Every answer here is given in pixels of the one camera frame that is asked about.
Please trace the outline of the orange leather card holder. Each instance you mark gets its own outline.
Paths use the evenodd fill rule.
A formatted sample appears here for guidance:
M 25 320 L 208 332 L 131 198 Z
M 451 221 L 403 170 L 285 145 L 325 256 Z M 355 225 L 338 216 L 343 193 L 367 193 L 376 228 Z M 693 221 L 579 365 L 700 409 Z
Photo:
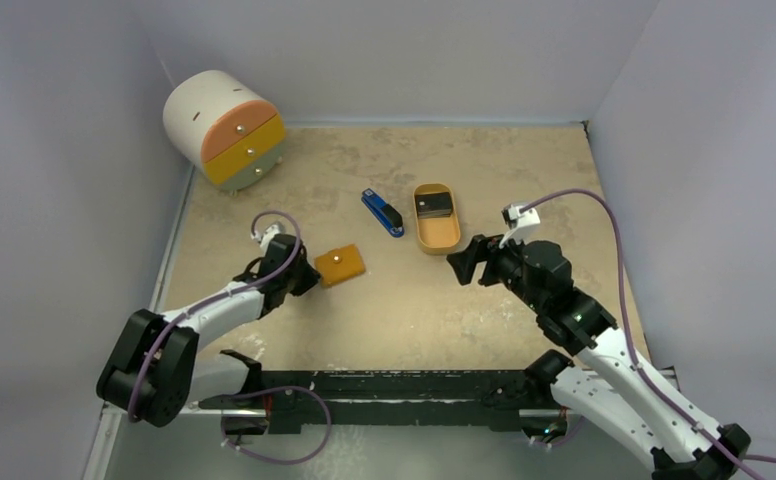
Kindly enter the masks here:
M 321 276 L 323 288 L 330 288 L 366 272 L 358 247 L 349 244 L 330 250 L 314 259 L 314 268 Z

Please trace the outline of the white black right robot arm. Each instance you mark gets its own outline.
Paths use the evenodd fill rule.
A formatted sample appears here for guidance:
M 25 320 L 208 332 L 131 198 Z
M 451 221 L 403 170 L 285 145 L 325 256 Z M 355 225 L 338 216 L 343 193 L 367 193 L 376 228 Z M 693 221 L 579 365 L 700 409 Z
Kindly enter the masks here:
M 596 299 L 579 289 L 572 265 L 550 241 L 528 244 L 476 235 L 447 261 L 462 285 L 477 264 L 482 286 L 501 284 L 536 314 L 556 344 L 527 369 L 525 392 L 590 421 L 635 455 L 654 479 L 728 479 L 750 446 L 737 424 L 695 407 L 640 353 Z

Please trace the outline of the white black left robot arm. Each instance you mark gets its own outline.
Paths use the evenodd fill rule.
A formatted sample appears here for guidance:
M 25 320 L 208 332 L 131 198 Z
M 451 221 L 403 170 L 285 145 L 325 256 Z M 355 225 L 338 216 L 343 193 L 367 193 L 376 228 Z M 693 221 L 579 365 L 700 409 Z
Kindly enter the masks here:
M 164 313 L 133 312 L 97 380 L 97 396 L 124 409 L 131 420 L 156 427 L 195 401 L 191 388 L 200 350 L 319 283 L 297 236 L 268 234 L 261 248 L 262 256 L 252 262 L 258 270 L 245 270 L 215 294 Z

